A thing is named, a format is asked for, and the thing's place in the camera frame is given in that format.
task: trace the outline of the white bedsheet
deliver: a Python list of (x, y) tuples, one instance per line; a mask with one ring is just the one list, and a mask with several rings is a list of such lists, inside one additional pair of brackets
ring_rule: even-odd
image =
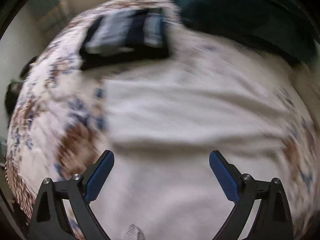
[(280, 159), (289, 110), (218, 53), (205, 54), (212, 64), (142, 67), (106, 81), (115, 166), (91, 207), (111, 238), (135, 224), (146, 239), (212, 239), (233, 207), (209, 167), (212, 150), (241, 173), (288, 187)]

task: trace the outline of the gray cloth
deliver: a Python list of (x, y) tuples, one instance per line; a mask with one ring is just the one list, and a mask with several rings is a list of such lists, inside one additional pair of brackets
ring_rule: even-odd
[(133, 21), (130, 16), (134, 13), (135, 10), (124, 9), (105, 16), (98, 30), (86, 44), (87, 52), (108, 56), (119, 51)]

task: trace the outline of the curtain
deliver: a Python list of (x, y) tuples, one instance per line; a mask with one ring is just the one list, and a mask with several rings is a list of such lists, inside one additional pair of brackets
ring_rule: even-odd
[(29, 0), (27, 6), (48, 43), (74, 16), (67, 0)]

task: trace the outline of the metal screw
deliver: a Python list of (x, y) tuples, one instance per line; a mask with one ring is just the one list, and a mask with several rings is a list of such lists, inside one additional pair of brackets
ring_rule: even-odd
[(48, 184), (50, 181), (51, 181), (50, 178), (45, 178), (45, 179), (43, 180), (43, 183), (44, 183), (44, 184)]
[(276, 183), (276, 184), (280, 184), (280, 183), (281, 183), (281, 180), (278, 179), (278, 178), (274, 178), (274, 179), (273, 179), (273, 182)]
[(79, 180), (81, 178), (81, 174), (77, 173), (72, 177), (74, 180)]
[(244, 178), (244, 180), (250, 180), (252, 178), (251, 175), (247, 173), (243, 174), (242, 177)]

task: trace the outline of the white mesh object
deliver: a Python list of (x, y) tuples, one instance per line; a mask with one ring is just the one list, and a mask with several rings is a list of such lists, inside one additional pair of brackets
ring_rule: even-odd
[(136, 225), (129, 225), (129, 227), (121, 234), (119, 240), (146, 240), (140, 228)]

